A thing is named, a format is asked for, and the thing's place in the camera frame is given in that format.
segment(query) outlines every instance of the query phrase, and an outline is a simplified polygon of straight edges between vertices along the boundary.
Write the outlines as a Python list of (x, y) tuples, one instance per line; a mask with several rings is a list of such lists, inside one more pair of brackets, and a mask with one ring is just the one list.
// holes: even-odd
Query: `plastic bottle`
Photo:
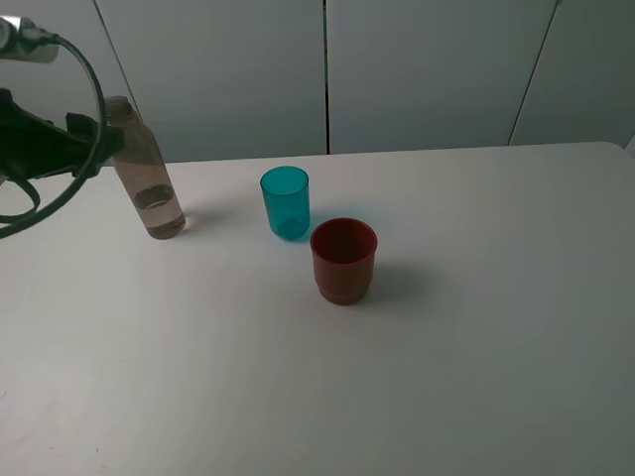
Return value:
[(124, 96), (106, 100), (108, 122), (124, 131), (125, 147), (112, 164), (146, 230), (153, 238), (172, 238), (186, 219), (172, 187), (154, 134), (141, 122)]

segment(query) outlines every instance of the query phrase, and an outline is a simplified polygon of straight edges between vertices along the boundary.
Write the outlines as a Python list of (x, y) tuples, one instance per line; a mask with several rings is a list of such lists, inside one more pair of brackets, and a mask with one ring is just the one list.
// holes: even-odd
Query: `water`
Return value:
[(158, 184), (139, 191), (132, 199), (148, 233), (158, 240), (178, 235), (186, 226), (173, 188)]

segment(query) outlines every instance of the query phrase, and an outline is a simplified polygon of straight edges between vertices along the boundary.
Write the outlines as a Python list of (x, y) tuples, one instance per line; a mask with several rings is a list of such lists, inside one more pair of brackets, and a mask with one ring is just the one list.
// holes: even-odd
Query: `black cable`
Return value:
[(86, 75), (90, 79), (92, 83), (92, 88), (94, 90), (95, 96), (97, 98), (97, 131), (95, 133), (94, 141), (92, 143), (92, 148), (90, 149), (90, 153), (88, 154), (88, 158), (86, 162), (84, 162), (83, 166), (79, 170), (79, 173), (75, 177), (75, 179), (70, 183), (70, 185), (64, 190), (60, 196), (58, 196), (55, 200), (49, 203), (47, 206), (42, 208), (39, 211), (27, 212), (25, 213), (23, 218), (19, 219), (15, 223), (12, 223), (8, 226), (0, 228), (0, 239), (6, 238), (7, 236), (11, 236), (20, 231), (26, 230), (27, 228), (32, 227), (40, 223), (45, 218), (48, 218), (60, 208), (62, 208), (81, 188), (81, 186), (88, 180), (92, 173), (92, 166), (99, 159), (99, 151), (102, 146), (102, 138), (104, 136), (104, 131), (106, 128), (106, 104), (103, 98), (103, 92), (101, 91), (101, 86), (99, 85), (99, 80), (97, 79), (97, 75), (95, 71), (92, 69), (92, 66), (88, 62), (88, 59), (77, 49), (75, 45), (73, 45), (68, 40), (65, 40), (59, 35), (51, 35), (48, 43), (58, 44), (61, 47), (66, 48), (83, 66)]
[(17, 177), (8, 177), (8, 180), (12, 181), (15, 185), (21, 188), (22, 191), (31, 198), (31, 201), (33, 201), (33, 207), (29, 211), (20, 213), (19, 215), (0, 215), (0, 223), (15, 223), (16, 221), (22, 220), (35, 213), (40, 206), (40, 194), (28, 180)]

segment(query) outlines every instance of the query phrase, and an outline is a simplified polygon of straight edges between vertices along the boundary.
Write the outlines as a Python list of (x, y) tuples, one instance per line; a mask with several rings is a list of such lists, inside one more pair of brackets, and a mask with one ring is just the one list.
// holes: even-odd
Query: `red cup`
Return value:
[(373, 279), (377, 235), (366, 223), (334, 218), (311, 236), (314, 274), (321, 295), (339, 305), (358, 302)]

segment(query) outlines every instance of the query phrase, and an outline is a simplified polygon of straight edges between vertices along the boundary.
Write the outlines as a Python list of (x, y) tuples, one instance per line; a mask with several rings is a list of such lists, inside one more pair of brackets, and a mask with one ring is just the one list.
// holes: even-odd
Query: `white table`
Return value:
[[(311, 177), (315, 222), (376, 230), (360, 305), (322, 299), (308, 243), (269, 230), (258, 180), (287, 163)], [(170, 172), (179, 238), (149, 238), (104, 170), (0, 242), (2, 476), (635, 474), (621, 149)]]

